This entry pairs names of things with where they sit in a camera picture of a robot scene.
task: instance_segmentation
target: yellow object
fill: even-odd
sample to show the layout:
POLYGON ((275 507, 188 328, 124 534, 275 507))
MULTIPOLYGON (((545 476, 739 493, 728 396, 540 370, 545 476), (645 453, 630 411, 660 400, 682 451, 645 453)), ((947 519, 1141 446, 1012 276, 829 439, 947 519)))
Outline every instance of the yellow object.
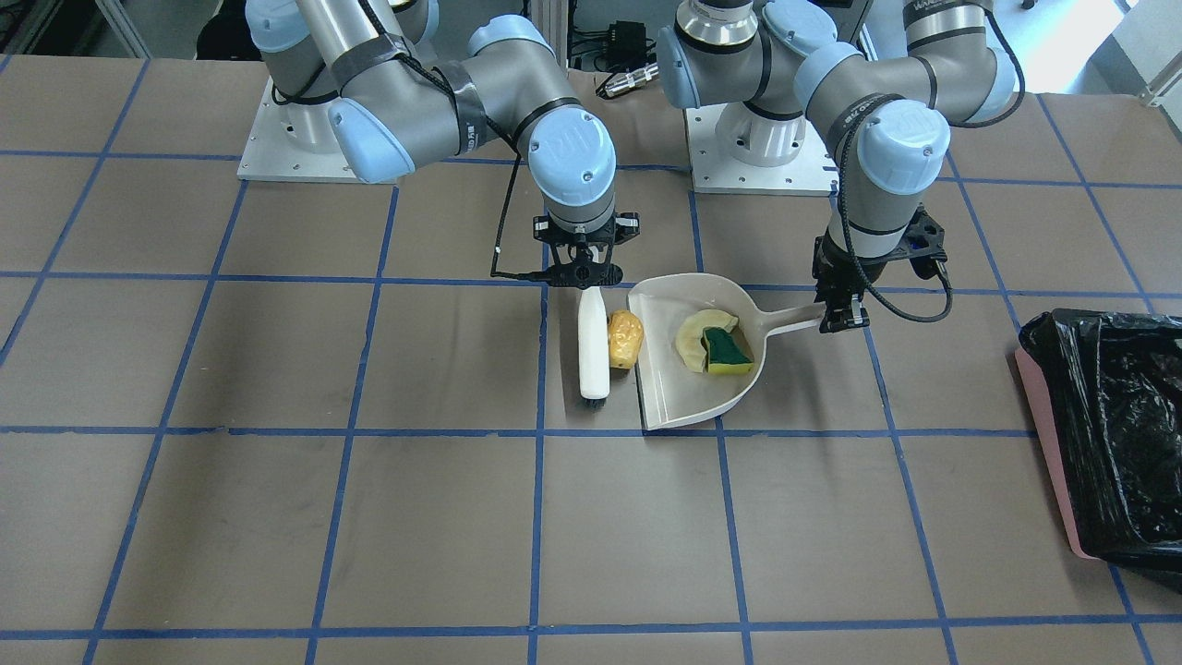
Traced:
POLYGON ((730 332, 721 327, 707 327, 702 330, 702 346, 706 347, 706 372, 707 374, 747 374, 751 372, 752 363, 730 332))
POLYGON ((739 318, 720 308, 706 308, 691 314, 677 328, 674 346, 681 354, 682 363, 694 372, 706 372, 706 347, 702 346, 702 330, 721 327, 727 332, 734 330, 739 318))
POLYGON ((608 360, 616 370, 631 370, 641 356, 644 325, 626 308, 611 312, 608 318, 608 360))

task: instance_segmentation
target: dustpan handle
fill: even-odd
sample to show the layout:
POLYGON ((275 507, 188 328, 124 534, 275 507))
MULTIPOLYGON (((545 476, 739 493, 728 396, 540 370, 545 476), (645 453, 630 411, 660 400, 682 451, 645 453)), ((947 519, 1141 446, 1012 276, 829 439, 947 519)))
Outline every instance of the dustpan handle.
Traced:
POLYGON ((813 302, 803 307, 764 312, 764 322, 767 326, 768 337, 779 335, 780 332, 791 332, 792 330, 803 330, 813 325, 820 325, 824 318, 825 302, 813 302))

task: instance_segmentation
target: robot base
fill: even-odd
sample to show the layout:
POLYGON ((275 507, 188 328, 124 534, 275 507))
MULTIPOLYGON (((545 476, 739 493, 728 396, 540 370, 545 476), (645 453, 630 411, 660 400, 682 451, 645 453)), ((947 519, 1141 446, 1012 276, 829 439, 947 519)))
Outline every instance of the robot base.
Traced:
POLYGON ((238 164, 239 178, 361 183, 349 169, 337 137, 329 129, 326 106, 279 106, 271 99, 268 78, 251 136, 242 149, 242 161, 238 164), (306 133, 309 144, 293 141, 290 136, 293 131, 306 133))
POLYGON ((717 144, 714 126, 723 109, 726 104, 686 110, 694 191, 787 196, 829 196, 833 191, 837 167, 811 124, 795 158, 781 167, 756 167, 735 159, 717 144))

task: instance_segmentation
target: light blue joint cap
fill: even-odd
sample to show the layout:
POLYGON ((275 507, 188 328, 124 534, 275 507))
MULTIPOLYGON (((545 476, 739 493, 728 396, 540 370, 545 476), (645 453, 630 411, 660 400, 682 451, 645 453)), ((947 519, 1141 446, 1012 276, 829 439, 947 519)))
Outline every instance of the light blue joint cap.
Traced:
POLYGON ((860 54, 852 44, 834 41, 817 48, 805 58, 797 72, 797 78, 792 82, 792 92, 800 102, 800 107, 808 109, 808 102, 812 100, 813 93, 820 87, 820 83, 825 80, 829 72, 833 71, 846 58, 860 54))
POLYGON ((423 39, 435 37, 440 28, 440 0, 430 0, 427 4, 427 27, 423 30, 423 39))
POLYGON ((808 0, 768 0, 764 6, 764 25, 785 46, 806 58, 837 41, 833 19, 808 0))
POLYGON ((307 24, 296 0, 247 0, 251 39, 264 53, 279 53, 307 38, 307 24))
POLYGON ((689 71, 689 60, 677 33, 664 26, 657 32, 657 69, 661 70, 661 89, 669 103, 678 109, 696 109, 702 105, 689 71))
POLYGON ((365 106, 343 97, 329 106, 329 120, 340 151, 362 182, 389 182, 415 172, 410 154, 365 106))
POLYGON ((552 54, 553 48, 538 32, 538 28, 533 27, 530 19, 520 17, 518 14, 505 14, 502 17, 494 17, 493 20, 488 21, 488 25, 481 26, 476 32, 472 33, 472 38, 468 39, 468 54, 475 56, 480 53, 485 46, 489 44, 496 44, 498 41, 505 41, 507 39, 526 39, 528 41, 537 41, 546 47, 552 54))
POLYGON ((989 89, 989 94, 981 103, 981 107, 966 122, 981 122, 1001 112, 1001 109, 1009 102, 1009 96, 1014 93, 1014 86, 1018 85, 1018 72, 1014 70, 1014 63, 1011 61, 1009 54, 993 46, 989 50, 998 59, 998 74, 993 77, 993 87, 989 89))
POLYGON ((940 175, 950 139, 948 120, 940 112, 921 102, 896 99, 866 118, 858 161, 883 190, 918 194, 940 175))
POLYGON ((528 156, 543 194, 563 206, 598 201, 616 178, 616 146, 608 128, 577 106, 556 109, 538 120, 528 156))

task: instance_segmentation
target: metal mounting plate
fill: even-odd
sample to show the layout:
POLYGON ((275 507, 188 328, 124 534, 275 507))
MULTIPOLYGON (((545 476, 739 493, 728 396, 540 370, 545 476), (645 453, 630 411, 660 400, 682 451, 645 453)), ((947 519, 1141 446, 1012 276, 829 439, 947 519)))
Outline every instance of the metal mounting plate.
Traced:
POLYGON ((281 106, 271 100, 271 79, 262 89, 259 111, 254 115, 251 136, 238 164, 241 180, 275 182, 353 182, 361 181, 349 169, 337 138, 326 136, 332 148, 325 152, 306 150, 287 136, 287 120, 281 106))
POLYGON ((728 155, 714 125, 726 104, 686 110, 689 161, 694 191, 703 194, 774 194, 787 196, 829 196, 837 185, 837 167, 825 151, 825 143, 811 124, 806 125, 800 152, 782 167, 756 167, 728 155))

